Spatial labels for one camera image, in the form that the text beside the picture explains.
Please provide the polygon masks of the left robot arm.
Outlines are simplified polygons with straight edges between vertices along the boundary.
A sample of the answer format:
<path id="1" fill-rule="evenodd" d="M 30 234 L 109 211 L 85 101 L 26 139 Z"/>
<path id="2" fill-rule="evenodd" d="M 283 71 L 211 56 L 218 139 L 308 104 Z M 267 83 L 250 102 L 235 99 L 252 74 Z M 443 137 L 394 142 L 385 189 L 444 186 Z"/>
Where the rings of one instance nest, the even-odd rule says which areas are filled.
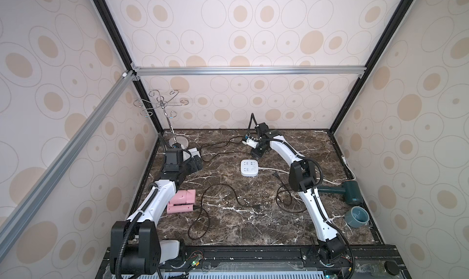
<path id="1" fill-rule="evenodd" d="M 151 191 L 138 209 L 111 229 L 110 270 L 117 279 L 130 275 L 153 275 L 166 261 L 180 258 L 183 247 L 177 240 L 160 241 L 158 222 L 188 175 L 202 169 L 196 148 L 170 148 Z"/>

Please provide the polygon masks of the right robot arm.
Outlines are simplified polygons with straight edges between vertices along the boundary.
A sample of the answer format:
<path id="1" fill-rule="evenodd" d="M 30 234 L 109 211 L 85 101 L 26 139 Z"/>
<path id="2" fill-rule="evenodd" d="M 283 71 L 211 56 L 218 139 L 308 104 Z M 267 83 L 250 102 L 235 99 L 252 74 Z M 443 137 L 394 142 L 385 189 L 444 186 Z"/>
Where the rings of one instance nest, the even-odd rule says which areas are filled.
<path id="1" fill-rule="evenodd" d="M 299 194 L 313 221 L 320 262 L 325 266 L 335 264 L 350 246 L 322 204 L 318 187 L 322 185 L 324 175 L 317 161 L 302 155 L 277 131 L 268 131 L 258 138 L 247 135 L 243 142 L 252 147 L 254 158 L 259 159 L 265 152 L 273 150 L 289 165 L 289 186 Z"/>

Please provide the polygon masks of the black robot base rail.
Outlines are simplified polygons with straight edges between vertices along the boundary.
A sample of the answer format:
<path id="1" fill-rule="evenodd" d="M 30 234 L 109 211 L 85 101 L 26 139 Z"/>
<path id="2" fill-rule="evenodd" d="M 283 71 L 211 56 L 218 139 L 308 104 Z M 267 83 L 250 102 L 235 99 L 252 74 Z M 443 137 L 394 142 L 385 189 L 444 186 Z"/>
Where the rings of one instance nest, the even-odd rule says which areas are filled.
<path id="1" fill-rule="evenodd" d="M 372 267 L 389 262 L 397 278 L 408 279 L 398 249 L 391 245 L 352 246 L 353 255 L 342 255 L 333 266 L 320 263 L 311 246 L 199 246 L 184 247 L 179 257 L 161 265 L 152 278 L 169 279 L 188 270 L 190 279 L 344 279 L 355 263 L 354 279 L 372 278 Z"/>

